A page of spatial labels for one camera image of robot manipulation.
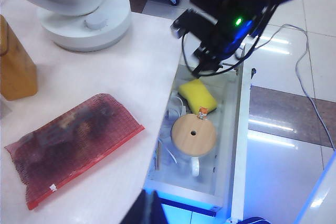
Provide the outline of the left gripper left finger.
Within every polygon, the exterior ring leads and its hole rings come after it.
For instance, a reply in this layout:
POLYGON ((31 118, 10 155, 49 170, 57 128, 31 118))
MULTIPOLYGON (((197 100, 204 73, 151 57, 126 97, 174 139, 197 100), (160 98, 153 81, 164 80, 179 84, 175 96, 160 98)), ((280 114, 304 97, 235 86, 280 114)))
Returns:
POLYGON ((121 223, 151 223, 153 197, 142 190, 121 223))

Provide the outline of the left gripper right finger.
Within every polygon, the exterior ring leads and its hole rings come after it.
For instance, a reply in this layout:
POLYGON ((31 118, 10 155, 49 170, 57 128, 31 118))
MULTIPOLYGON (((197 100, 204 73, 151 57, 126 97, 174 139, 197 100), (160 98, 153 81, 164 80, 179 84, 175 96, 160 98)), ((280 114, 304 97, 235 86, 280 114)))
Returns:
POLYGON ((157 192, 153 192, 152 201, 152 223, 164 224, 164 211, 162 208, 160 197, 157 192))

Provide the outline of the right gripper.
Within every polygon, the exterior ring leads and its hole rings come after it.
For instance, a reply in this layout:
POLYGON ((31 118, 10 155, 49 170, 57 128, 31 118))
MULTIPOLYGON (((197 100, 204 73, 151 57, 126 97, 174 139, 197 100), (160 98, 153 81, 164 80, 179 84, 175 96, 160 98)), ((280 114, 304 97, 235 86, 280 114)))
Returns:
POLYGON ((201 42, 194 51, 194 57, 200 63, 192 71, 192 76, 199 78, 221 74, 222 72, 219 69, 223 67, 220 61, 231 57, 251 28, 252 24, 233 24, 229 26, 219 26, 217 24, 210 31, 200 36, 197 35, 196 37, 201 42))

